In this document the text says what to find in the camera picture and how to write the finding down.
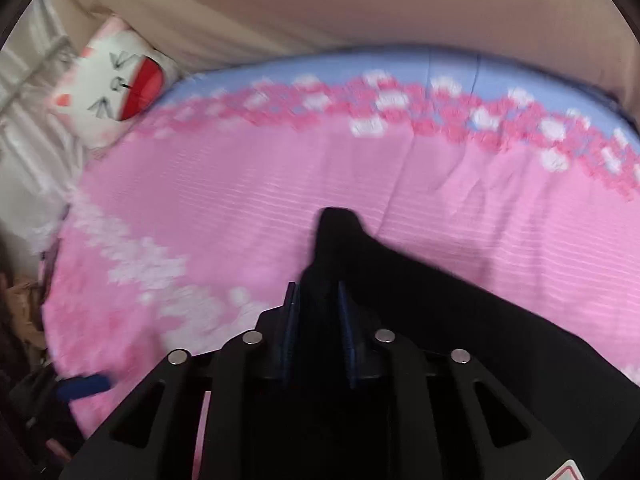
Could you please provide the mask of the black pants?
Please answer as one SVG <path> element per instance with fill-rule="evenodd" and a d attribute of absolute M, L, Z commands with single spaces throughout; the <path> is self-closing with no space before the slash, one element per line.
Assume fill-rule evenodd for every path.
<path fill-rule="evenodd" d="M 319 218 L 279 307 L 216 357 L 204 479 L 639 474 L 639 389 L 582 338 Z"/>

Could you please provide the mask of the pink rose bedsheet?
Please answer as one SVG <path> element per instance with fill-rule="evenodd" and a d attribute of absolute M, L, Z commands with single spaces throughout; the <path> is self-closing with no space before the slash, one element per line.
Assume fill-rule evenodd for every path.
<path fill-rule="evenodd" d="M 638 127 L 512 63 L 349 52 L 183 81 L 86 170 L 44 324 L 65 378 L 111 378 L 72 401 L 87 440 L 169 352 L 217 351 L 279 307 L 328 208 L 639 389 Z"/>

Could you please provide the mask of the white satin curtain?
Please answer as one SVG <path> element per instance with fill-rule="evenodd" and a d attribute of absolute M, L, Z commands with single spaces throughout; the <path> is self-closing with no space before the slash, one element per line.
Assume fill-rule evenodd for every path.
<path fill-rule="evenodd" d="M 37 255 L 58 228 L 86 151 L 48 110 L 75 51 L 51 0 L 32 0 L 1 49 L 1 226 Z"/>

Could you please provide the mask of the white cat face pillow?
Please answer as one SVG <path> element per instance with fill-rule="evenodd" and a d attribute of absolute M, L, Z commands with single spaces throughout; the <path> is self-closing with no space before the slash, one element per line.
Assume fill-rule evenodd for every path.
<path fill-rule="evenodd" d="M 48 109 L 85 148 L 105 150 L 178 78 L 173 60 L 113 15 L 52 90 Z"/>

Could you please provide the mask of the beige bed headboard cover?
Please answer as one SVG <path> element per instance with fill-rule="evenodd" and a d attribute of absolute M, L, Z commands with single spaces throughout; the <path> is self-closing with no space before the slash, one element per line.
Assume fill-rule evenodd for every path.
<path fill-rule="evenodd" d="M 198 72 L 353 46 L 438 44 L 515 58 L 639 110 L 639 41 L 613 0 L 52 0 L 83 47 L 120 16 Z"/>

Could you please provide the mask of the tan cloth on floor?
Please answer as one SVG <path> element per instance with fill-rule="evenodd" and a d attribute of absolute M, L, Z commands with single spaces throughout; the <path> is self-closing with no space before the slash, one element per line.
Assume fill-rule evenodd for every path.
<path fill-rule="evenodd" d="M 16 280 L 6 290 L 14 334 L 23 344 L 29 362 L 38 364 L 47 352 L 41 315 L 40 285 L 33 280 Z"/>

